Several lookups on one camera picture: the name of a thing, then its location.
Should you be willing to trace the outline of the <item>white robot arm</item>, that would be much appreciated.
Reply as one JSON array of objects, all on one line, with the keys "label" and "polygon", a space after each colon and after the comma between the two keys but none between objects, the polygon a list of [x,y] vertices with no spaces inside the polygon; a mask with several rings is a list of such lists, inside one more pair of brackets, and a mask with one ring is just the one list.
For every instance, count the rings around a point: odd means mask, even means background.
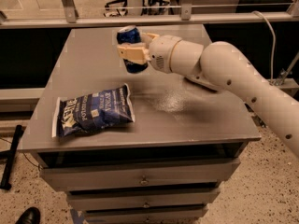
[{"label": "white robot arm", "polygon": [[191,79],[202,76],[211,89],[230,91],[299,156],[299,103],[272,85],[235,46],[215,42],[203,46],[173,35],[118,32],[118,53],[139,66]]}]

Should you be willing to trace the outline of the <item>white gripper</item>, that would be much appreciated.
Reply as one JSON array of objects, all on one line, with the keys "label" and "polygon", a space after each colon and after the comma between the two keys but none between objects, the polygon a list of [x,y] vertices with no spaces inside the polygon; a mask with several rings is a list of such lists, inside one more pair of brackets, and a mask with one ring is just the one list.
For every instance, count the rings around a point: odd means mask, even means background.
[{"label": "white gripper", "polygon": [[117,46],[118,54],[124,60],[144,64],[150,61],[152,67],[166,74],[171,73],[170,62],[174,47],[182,40],[174,35],[159,36],[153,33],[140,35],[143,43],[124,43]]}]

